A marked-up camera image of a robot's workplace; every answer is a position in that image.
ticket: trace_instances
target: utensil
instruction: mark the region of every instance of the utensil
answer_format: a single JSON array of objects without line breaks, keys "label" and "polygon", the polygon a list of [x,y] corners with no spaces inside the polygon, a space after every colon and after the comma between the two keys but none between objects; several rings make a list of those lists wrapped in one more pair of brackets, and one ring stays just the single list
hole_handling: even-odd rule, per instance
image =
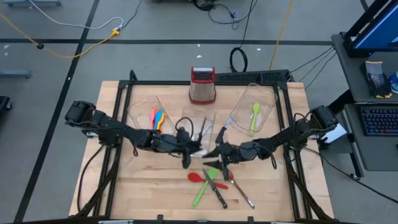
[{"label": "utensil", "polygon": [[223,196],[221,196],[221,194],[218,192],[218,189],[216,188],[216,185],[214,184],[214,182],[211,180],[211,178],[209,177],[209,175],[206,173],[206,171],[203,169],[203,173],[205,174],[206,180],[209,182],[211,189],[213,189],[213,191],[216,193],[218,200],[221,202],[221,204],[223,205],[223,208],[226,209],[228,208],[225,200],[223,199]]},{"label": "utensil", "polygon": [[253,119],[251,121],[250,134],[253,134],[254,128],[256,127],[256,118],[258,113],[260,113],[261,105],[259,103],[254,103],[252,110],[253,110]]},{"label": "utensil", "polygon": [[232,118],[229,116],[228,119],[225,121],[223,127],[221,128],[221,131],[217,135],[216,144],[224,143],[223,140],[224,132],[231,123],[232,123]]},{"label": "utensil", "polygon": [[164,113],[162,113],[162,117],[160,117],[160,121],[157,123],[157,127],[156,127],[156,129],[158,129],[160,132],[162,132],[160,125],[162,125],[163,121],[164,121]]},{"label": "utensil", "polygon": [[[208,176],[210,177],[210,180],[214,179],[216,177],[216,175],[217,175],[217,170],[216,169],[210,169],[209,170]],[[201,199],[201,196],[203,195],[204,191],[206,190],[207,184],[208,184],[208,181],[206,180],[206,182],[203,184],[203,187],[201,188],[199,194],[197,195],[197,197],[193,201],[192,208],[195,208],[198,205],[198,203],[199,203],[199,201]]]},{"label": "utensil", "polygon": [[160,120],[162,119],[162,115],[163,115],[163,111],[162,110],[158,110],[155,114],[155,125],[154,125],[154,130],[158,130],[158,125]]},{"label": "utensil", "polygon": [[235,185],[235,187],[238,189],[238,191],[241,193],[241,195],[244,197],[244,199],[246,199],[246,201],[248,202],[250,207],[255,209],[253,202],[251,202],[251,200],[248,198],[248,196],[246,196],[246,194],[243,192],[243,190],[238,186],[238,184],[236,183],[236,181],[234,179],[234,175],[232,174],[232,172],[230,170],[228,170],[228,179],[233,185]]},{"label": "utensil", "polygon": [[[205,179],[201,178],[199,174],[192,172],[188,174],[188,179],[191,180],[191,182],[206,182]],[[214,183],[216,187],[221,188],[221,189],[228,189],[227,185],[220,184],[220,183]]]},{"label": "utensil", "polygon": [[158,109],[158,108],[155,108],[155,109],[151,110],[150,113],[149,113],[149,121],[150,121],[150,125],[151,125],[152,129],[154,128],[154,124],[155,124],[156,109]]},{"label": "utensil", "polygon": [[[203,133],[202,133],[201,135],[204,136],[204,135],[210,130],[211,127],[213,127],[212,124],[211,124],[209,127],[207,127],[207,128],[203,131]],[[198,138],[199,138],[199,134],[197,134],[196,136],[195,136],[195,135],[192,136],[191,140],[194,141],[195,139],[198,139]]]}]

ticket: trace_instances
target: green spatula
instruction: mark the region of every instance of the green spatula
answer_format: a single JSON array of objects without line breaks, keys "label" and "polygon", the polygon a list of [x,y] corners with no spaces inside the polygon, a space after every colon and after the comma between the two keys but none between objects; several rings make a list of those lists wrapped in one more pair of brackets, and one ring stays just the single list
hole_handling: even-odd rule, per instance
[{"label": "green spatula", "polygon": [[[217,170],[216,169],[210,169],[209,172],[208,172],[208,175],[209,175],[210,179],[213,180],[216,177],[216,175],[217,175]],[[208,184],[208,181],[206,181],[203,184],[203,187],[201,188],[199,194],[197,195],[197,197],[193,201],[192,208],[195,208],[199,204],[201,196],[203,195],[204,191],[206,190],[207,184]]]}]

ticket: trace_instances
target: cheese grater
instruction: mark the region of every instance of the cheese grater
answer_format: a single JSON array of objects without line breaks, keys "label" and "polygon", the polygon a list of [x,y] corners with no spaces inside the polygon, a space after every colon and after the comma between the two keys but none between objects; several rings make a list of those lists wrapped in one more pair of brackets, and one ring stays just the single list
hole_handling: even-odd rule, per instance
[{"label": "cheese grater", "polygon": [[192,67],[189,99],[195,104],[207,104],[216,100],[215,69]]}]

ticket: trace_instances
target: blue spoon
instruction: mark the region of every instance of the blue spoon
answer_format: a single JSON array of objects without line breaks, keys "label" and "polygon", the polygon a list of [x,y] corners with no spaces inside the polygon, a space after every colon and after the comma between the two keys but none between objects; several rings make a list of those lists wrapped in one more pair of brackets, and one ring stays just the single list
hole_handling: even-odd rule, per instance
[{"label": "blue spoon", "polygon": [[162,114],[163,111],[162,110],[158,110],[155,114],[155,125],[154,125],[154,130],[157,129],[157,124],[159,123],[159,121],[162,119]]}]

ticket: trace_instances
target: concrete floor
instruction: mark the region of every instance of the concrete floor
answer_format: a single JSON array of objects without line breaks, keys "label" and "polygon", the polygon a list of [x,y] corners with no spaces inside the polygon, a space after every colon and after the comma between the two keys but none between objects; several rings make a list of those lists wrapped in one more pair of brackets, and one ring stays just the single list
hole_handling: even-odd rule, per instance
[{"label": "concrete floor", "polygon": [[[227,1],[237,15],[244,15],[248,0]],[[50,16],[63,22],[85,24],[94,0],[62,1],[62,7],[41,5]],[[100,0],[93,25],[120,16],[127,19],[138,1]],[[276,40],[289,0],[259,1],[253,10],[247,40]],[[80,28],[56,25],[35,9],[8,8],[0,11],[27,34],[37,39],[80,39]],[[359,0],[302,0],[294,3],[282,37],[283,40],[330,41],[332,34],[348,30],[364,12]],[[212,12],[219,20],[229,21],[222,9]],[[103,39],[118,22],[101,30],[91,30],[88,39]],[[0,39],[21,39],[22,36],[0,21]],[[115,39],[241,39],[244,24],[238,30],[229,25],[211,22],[205,12],[187,1],[164,0],[156,4],[143,0],[137,17]],[[2,79],[0,95],[10,96],[14,108],[2,120],[0,129],[0,223],[12,222],[21,202],[28,179],[50,124],[71,59],[53,57],[32,44],[0,44],[1,68],[31,69],[30,79]],[[64,55],[73,55],[77,44],[46,44]],[[80,58],[55,128],[49,151],[28,206],[24,221],[65,218],[75,190],[81,166],[84,137],[76,129],[63,124],[63,117],[73,100],[95,102],[103,80],[127,79],[134,69],[140,80],[188,80],[191,66],[215,66],[217,72],[229,72],[229,44],[104,44]],[[281,45],[273,69],[293,70],[315,58],[329,46]],[[274,45],[244,45],[249,58],[248,70],[267,70]],[[294,73],[296,80],[312,65]],[[242,62],[236,57],[236,67]],[[320,66],[303,80],[308,85]],[[307,90],[311,107],[327,105],[347,90],[337,57],[333,58]],[[339,141],[325,156],[332,163],[351,173],[349,155],[335,154],[333,149],[349,147]],[[397,223],[397,205],[378,197],[352,180],[325,165],[326,181],[335,217],[347,222]],[[366,172],[362,181],[381,192],[398,198],[398,172]]]}]

